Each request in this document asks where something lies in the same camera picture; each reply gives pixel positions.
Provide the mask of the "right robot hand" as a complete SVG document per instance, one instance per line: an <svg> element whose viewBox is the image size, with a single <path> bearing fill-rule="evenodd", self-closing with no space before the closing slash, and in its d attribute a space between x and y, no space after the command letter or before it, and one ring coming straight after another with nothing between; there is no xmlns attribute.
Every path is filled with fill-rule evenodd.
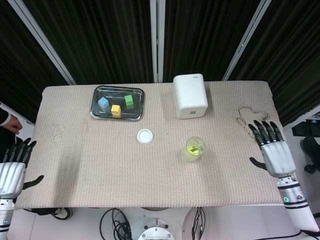
<svg viewBox="0 0 320 240"><path fill-rule="evenodd" d="M255 120L254 124L249 124L248 127L254 135L264 160L264 162L259 162L254 157L250 157L250 162L267 171L274 178L292 176L296 171L296 165L278 126L272 121Z"/></svg>

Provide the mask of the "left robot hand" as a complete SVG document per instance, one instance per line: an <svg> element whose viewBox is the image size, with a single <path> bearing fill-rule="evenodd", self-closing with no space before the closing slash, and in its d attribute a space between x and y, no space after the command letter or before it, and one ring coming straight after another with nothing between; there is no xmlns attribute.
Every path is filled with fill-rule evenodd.
<svg viewBox="0 0 320 240"><path fill-rule="evenodd" d="M44 176L25 182L26 170L36 141L30 138L7 148L0 161L0 198L16 199L23 190L38 185Z"/></svg>

